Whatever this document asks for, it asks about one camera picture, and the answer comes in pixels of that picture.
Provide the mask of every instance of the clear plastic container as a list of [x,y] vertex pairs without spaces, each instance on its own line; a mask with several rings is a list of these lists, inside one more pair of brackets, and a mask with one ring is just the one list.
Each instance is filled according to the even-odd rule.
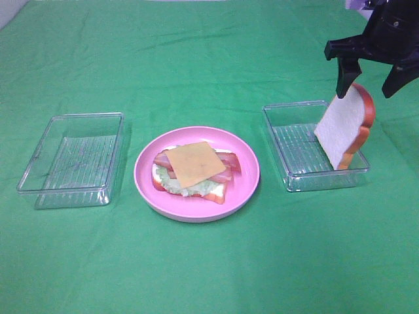
[[361,151],[349,169],[333,170],[314,128],[327,109],[326,101],[281,103],[263,108],[271,149],[285,188],[290,192],[347,188],[365,182],[369,163]]
[[16,187],[37,209],[106,205],[122,147],[122,113],[50,119]]

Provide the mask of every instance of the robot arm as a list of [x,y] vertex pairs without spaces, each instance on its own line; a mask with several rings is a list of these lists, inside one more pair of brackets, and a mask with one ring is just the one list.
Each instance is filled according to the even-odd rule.
[[387,98],[419,77],[419,0],[370,0],[365,9],[373,13],[362,34],[325,47],[326,59],[338,60],[339,98],[362,73],[359,58],[393,65],[382,86]]

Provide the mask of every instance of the bacon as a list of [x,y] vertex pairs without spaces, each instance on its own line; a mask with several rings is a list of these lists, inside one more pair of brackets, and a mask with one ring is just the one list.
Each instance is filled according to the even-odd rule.
[[[223,162],[224,166],[228,166],[231,171],[241,173],[240,163],[235,153],[233,152],[217,152],[218,158]],[[153,162],[156,165],[167,168],[168,171],[173,171],[173,167],[170,164],[169,158],[164,153],[164,150],[157,154]]]
[[[168,175],[171,179],[176,179],[176,174],[173,170],[168,170]],[[231,181],[231,179],[233,179],[233,174],[231,173],[230,166],[226,166],[223,172],[208,178],[208,180],[212,180],[218,183],[225,183],[227,181]]]

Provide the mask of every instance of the cheese slice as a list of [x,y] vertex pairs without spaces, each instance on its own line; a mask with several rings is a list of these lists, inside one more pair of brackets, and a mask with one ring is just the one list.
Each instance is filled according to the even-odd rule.
[[165,154],[181,188],[188,188],[226,169],[207,142],[178,146]]

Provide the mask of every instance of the sandwich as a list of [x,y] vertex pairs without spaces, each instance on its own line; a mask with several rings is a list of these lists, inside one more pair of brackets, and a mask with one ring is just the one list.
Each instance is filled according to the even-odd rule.
[[241,173],[237,155],[207,142],[167,147],[151,168],[155,189],[178,196],[225,202],[227,186]]
[[374,119],[373,99],[361,85],[353,83],[342,99],[335,96],[314,130],[334,170],[349,168]]

